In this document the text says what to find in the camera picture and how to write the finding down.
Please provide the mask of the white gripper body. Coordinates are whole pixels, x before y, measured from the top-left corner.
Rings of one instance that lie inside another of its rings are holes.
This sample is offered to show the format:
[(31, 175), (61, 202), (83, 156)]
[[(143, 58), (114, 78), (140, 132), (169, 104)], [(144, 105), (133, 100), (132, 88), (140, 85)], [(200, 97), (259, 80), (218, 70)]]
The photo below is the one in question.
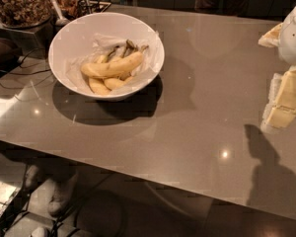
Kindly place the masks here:
[(278, 53), (286, 63), (296, 65), (296, 6), (283, 22), (279, 35)]

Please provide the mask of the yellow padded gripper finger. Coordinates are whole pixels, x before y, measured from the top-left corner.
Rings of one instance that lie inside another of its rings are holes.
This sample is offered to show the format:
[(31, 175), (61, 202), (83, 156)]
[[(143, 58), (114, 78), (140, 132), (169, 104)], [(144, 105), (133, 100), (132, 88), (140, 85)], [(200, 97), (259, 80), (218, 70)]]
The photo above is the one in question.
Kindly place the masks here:
[(288, 127), (295, 118), (296, 65), (291, 66), (283, 75), (273, 75), (260, 129), (266, 133), (277, 133)]
[(264, 47), (278, 47), (282, 23), (276, 25), (259, 38), (258, 44)]

